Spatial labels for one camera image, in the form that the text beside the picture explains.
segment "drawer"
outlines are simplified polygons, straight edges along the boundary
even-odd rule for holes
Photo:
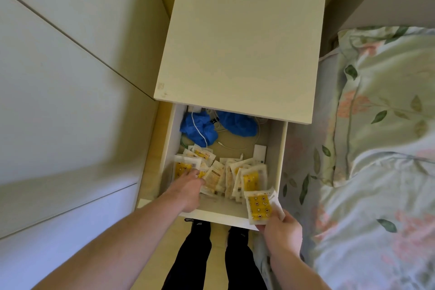
[[[154,98],[311,123],[325,0],[175,0]]]
[[[141,188],[141,191],[143,194],[141,197],[145,200],[140,203],[140,205],[158,197],[171,183],[174,155],[181,149],[180,124],[186,110],[187,106],[182,104],[174,104],[172,107],[162,160],[160,163],[159,177],[142,179],[141,186],[143,189]],[[287,122],[269,119],[265,124],[261,125],[260,132],[261,134],[258,138],[257,144],[267,146],[265,162],[268,166],[268,187],[273,186],[278,191],[284,157]],[[248,147],[248,149],[243,151],[228,150],[218,143],[214,143],[209,147],[214,150],[217,160],[219,157],[238,158],[241,153],[244,154],[244,159],[247,159],[252,157],[256,137],[241,138],[229,133],[228,131],[224,131],[219,133],[218,140],[230,148],[237,149]],[[225,199],[224,197],[211,197],[203,194],[200,196],[201,202],[199,208],[191,213],[182,213],[182,216],[222,223],[230,226],[255,229],[255,227],[249,225],[245,205],[237,203],[232,199]]]

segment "person's right hand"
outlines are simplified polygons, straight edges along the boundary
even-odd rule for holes
[[[192,212],[199,206],[199,190],[204,184],[204,180],[198,178],[199,171],[192,169],[184,172],[176,179],[164,194],[171,195],[174,199],[181,202],[183,212]]]
[[[284,210],[285,218],[281,221],[274,209],[266,226],[257,228],[264,234],[266,245],[272,256],[283,252],[291,253],[299,258],[302,246],[302,226],[288,211]]]

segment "black pants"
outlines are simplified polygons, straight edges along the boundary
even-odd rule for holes
[[[201,290],[211,241],[208,234],[192,231],[178,251],[177,259],[166,277],[162,290]],[[254,262],[247,237],[231,232],[225,251],[228,290],[267,290],[263,277]]]

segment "tiled floor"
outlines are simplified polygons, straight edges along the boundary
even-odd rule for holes
[[[192,223],[177,217],[159,246],[136,280],[132,290],[161,289],[167,273],[177,257],[178,250],[189,234]],[[211,225],[211,252],[207,261],[204,290],[228,288],[225,269],[225,248],[229,226],[213,223]]]

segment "sneaker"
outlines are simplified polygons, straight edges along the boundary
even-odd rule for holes
[[[198,220],[192,218],[185,218],[184,221],[192,222],[191,232],[201,232],[207,235],[208,237],[210,237],[210,233],[211,233],[210,221],[204,221],[204,220]]]
[[[247,245],[249,230],[232,226],[228,231],[227,245]]]

